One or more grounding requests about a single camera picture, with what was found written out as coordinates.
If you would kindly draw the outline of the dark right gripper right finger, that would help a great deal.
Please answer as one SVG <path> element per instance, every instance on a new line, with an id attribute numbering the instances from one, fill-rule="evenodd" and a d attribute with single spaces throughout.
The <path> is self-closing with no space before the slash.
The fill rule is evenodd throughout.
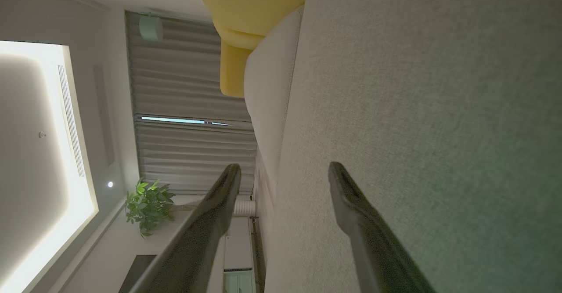
<path id="1" fill-rule="evenodd" d="M 331 162 L 328 179 L 337 225 L 351 243 L 361 293 L 435 293 L 346 168 Z"/>

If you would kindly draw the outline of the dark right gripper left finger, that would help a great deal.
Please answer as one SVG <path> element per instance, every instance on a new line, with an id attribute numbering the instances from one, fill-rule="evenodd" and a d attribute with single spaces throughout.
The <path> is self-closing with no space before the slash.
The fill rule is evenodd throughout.
<path id="1" fill-rule="evenodd" d="M 206 293 L 219 241 L 230 227 L 240 182 L 240 165 L 227 165 L 129 293 Z"/>

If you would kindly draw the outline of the white cabinet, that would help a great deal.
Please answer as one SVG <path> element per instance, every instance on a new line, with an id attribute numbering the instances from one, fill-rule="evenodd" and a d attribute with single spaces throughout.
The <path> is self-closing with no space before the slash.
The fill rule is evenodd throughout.
<path id="1" fill-rule="evenodd" d="M 223 293 L 256 293 L 249 219 L 234 217 L 225 235 Z"/>

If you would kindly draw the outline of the white ribbed plant pot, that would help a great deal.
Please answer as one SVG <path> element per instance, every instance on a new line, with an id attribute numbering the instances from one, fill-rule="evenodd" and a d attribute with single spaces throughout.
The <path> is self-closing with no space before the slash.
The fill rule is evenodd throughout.
<path id="1" fill-rule="evenodd" d="M 233 217 L 257 217 L 257 202 L 253 200 L 235 201 Z"/>

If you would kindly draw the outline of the green leafy houseplant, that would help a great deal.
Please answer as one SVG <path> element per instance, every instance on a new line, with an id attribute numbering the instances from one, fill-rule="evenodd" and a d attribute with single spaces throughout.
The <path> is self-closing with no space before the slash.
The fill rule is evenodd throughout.
<path id="1" fill-rule="evenodd" d="M 201 200 L 177 205 L 167 184 L 140 180 L 135 191 L 126 197 L 127 222 L 136 223 L 141 237 L 146 238 L 163 223 L 173 221 L 176 214 L 190 212 L 187 223 L 180 228 L 181 234 L 203 237 L 205 241 L 220 237 L 233 217 L 240 181 L 239 175 L 221 175 Z"/>

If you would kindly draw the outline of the grey fabric sofa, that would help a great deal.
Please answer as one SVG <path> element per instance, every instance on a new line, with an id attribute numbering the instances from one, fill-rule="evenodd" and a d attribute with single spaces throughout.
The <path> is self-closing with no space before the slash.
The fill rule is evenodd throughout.
<path id="1" fill-rule="evenodd" d="M 360 293 L 342 163 L 438 293 L 562 293 L 562 0 L 306 0 L 265 293 Z"/>

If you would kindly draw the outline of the grey pleated curtain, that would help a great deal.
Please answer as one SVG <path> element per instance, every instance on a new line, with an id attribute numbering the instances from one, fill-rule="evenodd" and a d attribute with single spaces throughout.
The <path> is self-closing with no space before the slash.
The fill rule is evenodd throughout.
<path id="1" fill-rule="evenodd" d="M 163 40 L 142 37 L 125 13 L 139 175 L 177 194 L 204 195 L 224 168 L 241 167 L 251 195 L 257 141 L 245 101 L 220 91 L 220 42 L 208 22 L 163 18 Z"/>

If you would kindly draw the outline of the yellow cushion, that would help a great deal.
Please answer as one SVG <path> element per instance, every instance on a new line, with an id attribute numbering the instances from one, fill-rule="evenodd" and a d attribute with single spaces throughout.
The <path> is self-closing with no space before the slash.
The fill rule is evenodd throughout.
<path id="1" fill-rule="evenodd" d="M 220 90 L 223 95 L 243 98 L 246 62 L 251 50 L 221 41 Z"/>
<path id="2" fill-rule="evenodd" d="M 202 0 L 221 39 L 230 46 L 253 50 L 305 0 Z"/>

